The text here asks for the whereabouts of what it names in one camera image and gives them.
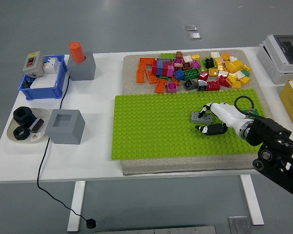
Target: gray block with square hole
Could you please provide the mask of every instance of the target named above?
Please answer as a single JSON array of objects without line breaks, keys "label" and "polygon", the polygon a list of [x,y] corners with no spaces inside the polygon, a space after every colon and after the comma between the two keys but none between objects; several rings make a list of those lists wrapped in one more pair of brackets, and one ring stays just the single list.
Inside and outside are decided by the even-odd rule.
[{"label": "gray block with square hole", "polygon": [[211,124],[212,115],[211,113],[204,113],[201,118],[199,118],[200,112],[192,112],[191,123],[203,123]]},{"label": "gray block with square hole", "polygon": [[55,144],[79,145],[84,125],[79,110],[53,110],[45,132]]},{"label": "gray block with square hole", "polygon": [[96,72],[96,63],[91,51],[84,52],[85,60],[75,62],[72,56],[69,56],[67,69],[71,80],[93,80]]}]

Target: gray floor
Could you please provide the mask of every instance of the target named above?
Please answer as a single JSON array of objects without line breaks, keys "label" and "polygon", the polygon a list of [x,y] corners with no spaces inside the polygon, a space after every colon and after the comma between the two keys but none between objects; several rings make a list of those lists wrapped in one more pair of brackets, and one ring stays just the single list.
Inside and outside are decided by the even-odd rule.
[{"label": "gray floor", "polygon": [[[186,24],[202,40],[191,41]],[[69,54],[78,40],[94,53],[257,46],[293,33],[293,1],[88,0],[0,1],[0,136],[17,96],[26,55]],[[254,234],[293,233],[293,196],[252,176],[265,226]],[[71,203],[74,183],[43,183]],[[86,185],[83,215],[95,231],[215,225],[249,215],[238,176],[97,181]],[[35,184],[0,185],[0,234],[65,233],[69,211]],[[81,223],[80,233],[91,233]]]}]

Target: blue plastic crate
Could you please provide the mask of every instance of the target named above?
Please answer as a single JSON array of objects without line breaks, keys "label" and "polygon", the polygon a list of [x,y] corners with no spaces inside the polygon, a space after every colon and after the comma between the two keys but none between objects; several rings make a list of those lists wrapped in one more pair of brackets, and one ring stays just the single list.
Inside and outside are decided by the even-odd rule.
[{"label": "blue plastic crate", "polygon": [[55,86],[52,88],[39,88],[39,89],[31,89],[31,88],[24,88],[25,81],[30,80],[30,77],[24,74],[23,79],[19,85],[19,90],[22,91],[25,96],[26,100],[33,100],[33,99],[44,99],[44,98],[61,98],[63,94],[63,84],[65,80],[65,75],[67,72],[67,67],[64,61],[64,55],[48,55],[44,56],[45,58],[57,58],[60,62],[60,68],[57,80],[55,82]]}]

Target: table leg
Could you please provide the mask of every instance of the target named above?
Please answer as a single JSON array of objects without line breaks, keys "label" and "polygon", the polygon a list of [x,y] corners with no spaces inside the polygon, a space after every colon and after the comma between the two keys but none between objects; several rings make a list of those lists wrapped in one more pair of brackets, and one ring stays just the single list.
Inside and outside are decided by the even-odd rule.
[{"label": "table leg", "polygon": [[[71,208],[78,214],[81,214],[82,212],[85,186],[86,186],[86,181],[76,181],[75,183],[75,189],[74,189],[74,195],[73,195]],[[80,216],[75,215],[71,211],[69,215],[67,231],[78,232],[80,219],[81,219]]]},{"label": "table leg", "polygon": [[253,225],[264,225],[262,213],[260,212],[258,200],[254,190],[251,175],[240,175],[246,202],[248,204]]}]

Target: green baseplate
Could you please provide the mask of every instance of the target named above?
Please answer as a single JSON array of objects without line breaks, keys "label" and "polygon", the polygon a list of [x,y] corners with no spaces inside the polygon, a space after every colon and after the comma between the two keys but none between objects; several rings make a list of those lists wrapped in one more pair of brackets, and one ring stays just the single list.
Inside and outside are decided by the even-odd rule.
[{"label": "green baseplate", "polygon": [[[191,113],[200,112],[206,103],[233,105],[238,96],[249,96],[259,115],[266,116],[254,89],[116,96],[112,159],[257,153],[259,146],[250,146],[234,129],[205,136],[191,123]],[[241,110],[251,107],[247,99],[237,104]],[[212,123],[220,122],[213,115]]]}]

